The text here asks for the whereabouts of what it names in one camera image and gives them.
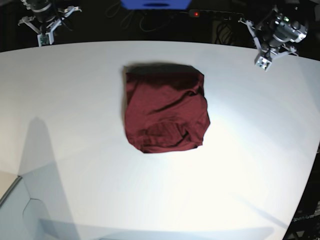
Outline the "dark red t-shirt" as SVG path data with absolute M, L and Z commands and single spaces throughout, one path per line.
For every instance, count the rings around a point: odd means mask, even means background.
M 135 64 L 125 70 L 124 130 L 146 154 L 202 146 L 210 126 L 205 76 L 190 65 Z

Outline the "black power strip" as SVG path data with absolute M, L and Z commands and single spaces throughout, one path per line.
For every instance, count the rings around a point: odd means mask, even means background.
M 238 21 L 244 17 L 242 13 L 203 9 L 190 9 L 188 14 L 191 18 L 203 18 L 216 21 Z

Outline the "blue box at top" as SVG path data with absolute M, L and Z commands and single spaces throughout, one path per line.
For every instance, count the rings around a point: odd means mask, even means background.
M 185 10 L 191 0 L 121 0 L 128 10 Z

